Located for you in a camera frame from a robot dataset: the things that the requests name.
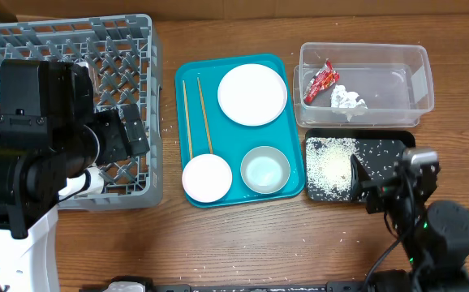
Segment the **white rice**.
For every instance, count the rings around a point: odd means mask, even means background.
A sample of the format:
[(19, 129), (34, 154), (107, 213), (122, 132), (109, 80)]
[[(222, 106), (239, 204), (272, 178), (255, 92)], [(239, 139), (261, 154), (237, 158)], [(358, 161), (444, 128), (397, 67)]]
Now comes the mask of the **white rice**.
[(355, 154), (371, 179), (394, 174), (394, 162), (402, 156), (400, 140), (310, 137), (306, 140), (308, 197), (315, 201), (350, 200), (351, 162)]

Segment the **white paper cup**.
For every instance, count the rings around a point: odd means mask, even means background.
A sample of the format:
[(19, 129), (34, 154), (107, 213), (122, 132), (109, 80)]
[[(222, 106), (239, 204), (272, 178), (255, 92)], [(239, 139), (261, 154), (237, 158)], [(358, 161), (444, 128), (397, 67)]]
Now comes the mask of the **white paper cup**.
[(58, 192), (60, 200), (70, 195), (100, 194), (104, 188), (104, 178), (97, 167), (87, 168), (79, 177), (68, 178), (66, 186)]

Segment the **white tissue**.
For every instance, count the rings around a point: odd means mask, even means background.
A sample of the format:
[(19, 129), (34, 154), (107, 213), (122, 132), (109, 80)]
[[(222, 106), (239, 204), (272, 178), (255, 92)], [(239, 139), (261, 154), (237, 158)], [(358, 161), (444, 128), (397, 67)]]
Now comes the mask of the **white tissue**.
[(342, 114), (346, 115), (348, 122), (354, 116), (363, 115), (368, 109), (365, 100), (360, 98), (357, 92), (348, 92), (344, 85), (334, 87), (330, 97), (330, 106), (343, 109)]

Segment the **grey-green bowl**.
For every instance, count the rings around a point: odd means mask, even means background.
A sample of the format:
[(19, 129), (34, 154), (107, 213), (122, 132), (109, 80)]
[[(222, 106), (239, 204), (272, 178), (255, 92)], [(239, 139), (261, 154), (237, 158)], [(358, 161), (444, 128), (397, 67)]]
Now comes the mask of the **grey-green bowl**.
[(243, 157), (240, 173), (250, 190), (269, 195), (280, 191), (286, 185), (291, 167), (285, 154), (279, 149), (259, 146)]

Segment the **red snack wrapper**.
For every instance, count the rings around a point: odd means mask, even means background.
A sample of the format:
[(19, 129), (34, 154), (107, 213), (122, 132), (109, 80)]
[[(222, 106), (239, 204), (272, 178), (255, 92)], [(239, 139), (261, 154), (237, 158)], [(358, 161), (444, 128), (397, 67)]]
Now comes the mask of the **red snack wrapper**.
[(330, 60), (326, 59), (325, 65), (310, 79), (303, 95), (303, 102), (310, 105), (320, 92), (330, 88), (339, 79), (340, 75), (334, 70)]

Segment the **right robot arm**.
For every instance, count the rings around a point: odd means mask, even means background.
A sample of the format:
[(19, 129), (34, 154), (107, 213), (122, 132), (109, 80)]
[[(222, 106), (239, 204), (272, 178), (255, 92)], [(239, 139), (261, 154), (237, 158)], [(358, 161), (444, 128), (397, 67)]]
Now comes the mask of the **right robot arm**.
[(437, 152), (408, 148), (390, 178), (373, 180), (351, 156), (351, 200), (365, 200), (368, 213), (380, 213), (402, 246), (411, 271), (380, 272), (388, 251), (371, 267), (362, 291), (469, 291), (469, 209), (452, 200), (427, 204), (437, 189)]

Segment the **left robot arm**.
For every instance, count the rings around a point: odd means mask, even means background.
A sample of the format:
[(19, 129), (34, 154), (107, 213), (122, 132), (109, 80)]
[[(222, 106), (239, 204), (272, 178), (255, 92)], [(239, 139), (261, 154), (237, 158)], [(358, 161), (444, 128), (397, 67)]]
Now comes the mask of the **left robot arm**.
[(101, 165), (150, 149), (135, 104), (98, 111), (89, 69), (0, 65), (0, 291), (57, 291), (61, 202), (99, 187)]

